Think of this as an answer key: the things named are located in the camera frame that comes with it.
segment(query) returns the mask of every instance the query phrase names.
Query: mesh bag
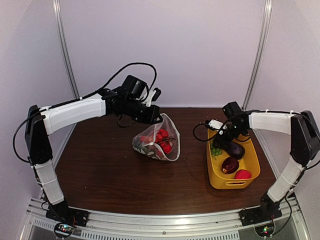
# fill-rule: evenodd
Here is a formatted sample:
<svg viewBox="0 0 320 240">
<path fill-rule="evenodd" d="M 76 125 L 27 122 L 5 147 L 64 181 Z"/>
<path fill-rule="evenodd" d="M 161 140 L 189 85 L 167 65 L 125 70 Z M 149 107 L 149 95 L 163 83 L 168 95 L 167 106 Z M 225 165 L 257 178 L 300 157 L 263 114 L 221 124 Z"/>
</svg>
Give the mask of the mesh bag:
<svg viewBox="0 0 320 240">
<path fill-rule="evenodd" d="M 174 122 L 161 113 L 163 121 L 153 124 L 132 140 L 133 149 L 150 158 L 175 161 L 180 155 L 180 134 Z"/>
</svg>

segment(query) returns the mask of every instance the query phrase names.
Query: dark red fruit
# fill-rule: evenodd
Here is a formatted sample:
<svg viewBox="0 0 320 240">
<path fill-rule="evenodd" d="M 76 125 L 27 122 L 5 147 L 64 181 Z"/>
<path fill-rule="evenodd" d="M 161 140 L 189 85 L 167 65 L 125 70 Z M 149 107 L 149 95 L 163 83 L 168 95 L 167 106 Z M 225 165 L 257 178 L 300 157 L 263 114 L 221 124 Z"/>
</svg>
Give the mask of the dark red fruit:
<svg viewBox="0 0 320 240">
<path fill-rule="evenodd" d="M 160 133 L 158 133 L 156 137 L 158 139 L 158 143 L 162 142 L 162 140 L 164 139 L 164 137 Z"/>
<path fill-rule="evenodd" d="M 239 168 L 239 162 L 234 157 L 226 158 L 222 163 L 222 172 L 225 174 L 232 174 Z"/>
<path fill-rule="evenodd" d="M 169 137 L 169 133 L 168 133 L 168 131 L 166 131 L 166 130 L 164 130 L 164 129 L 163 129 L 163 131 L 162 131 L 160 134 L 161 134 L 161 135 L 162 135 L 162 137 L 164 137 L 164 138 Z"/>
<path fill-rule="evenodd" d="M 168 154 L 171 152 L 172 147 L 169 144 L 164 145 L 162 148 L 165 154 Z"/>
</svg>

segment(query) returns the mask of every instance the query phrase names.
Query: cable tie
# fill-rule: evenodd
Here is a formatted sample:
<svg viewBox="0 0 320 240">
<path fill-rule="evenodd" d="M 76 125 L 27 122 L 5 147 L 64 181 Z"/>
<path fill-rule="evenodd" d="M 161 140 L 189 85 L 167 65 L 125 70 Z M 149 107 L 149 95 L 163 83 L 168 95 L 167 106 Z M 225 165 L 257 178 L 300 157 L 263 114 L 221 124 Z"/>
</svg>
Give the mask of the cable tie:
<svg viewBox="0 0 320 240">
<path fill-rule="evenodd" d="M 291 186 L 294 186 L 294 187 L 297 186 L 297 184 L 293 184 L 293 183 L 289 182 L 289 181 L 282 175 L 282 173 L 281 173 L 280 177 L 282 177 L 283 180 L 285 180 L 287 184 L 289 184 L 289 185 L 291 185 Z"/>
</svg>

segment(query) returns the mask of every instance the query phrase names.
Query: plum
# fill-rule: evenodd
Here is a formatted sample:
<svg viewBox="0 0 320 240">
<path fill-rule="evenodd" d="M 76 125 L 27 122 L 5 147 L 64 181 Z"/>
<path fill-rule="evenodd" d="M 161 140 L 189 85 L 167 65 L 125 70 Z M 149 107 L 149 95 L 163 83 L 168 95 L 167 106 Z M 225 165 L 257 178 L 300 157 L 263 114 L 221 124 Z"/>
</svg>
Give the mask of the plum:
<svg viewBox="0 0 320 240">
<path fill-rule="evenodd" d="M 239 168 L 239 162 L 234 157 L 227 157 L 222 163 L 222 172 L 225 174 L 233 174 Z"/>
</svg>

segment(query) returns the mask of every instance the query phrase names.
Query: basket handle hole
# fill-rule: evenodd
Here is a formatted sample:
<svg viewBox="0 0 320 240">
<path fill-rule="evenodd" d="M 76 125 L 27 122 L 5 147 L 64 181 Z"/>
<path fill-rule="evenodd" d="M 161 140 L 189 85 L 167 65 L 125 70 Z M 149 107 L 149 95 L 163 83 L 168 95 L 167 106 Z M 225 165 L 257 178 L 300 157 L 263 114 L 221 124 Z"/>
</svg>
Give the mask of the basket handle hole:
<svg viewBox="0 0 320 240">
<path fill-rule="evenodd" d="M 245 184 L 246 184 L 245 181 L 228 181 L 225 183 L 225 185 L 227 185 L 227 186 L 234 186 L 234 185 L 241 186 L 241 185 L 245 185 Z"/>
</svg>

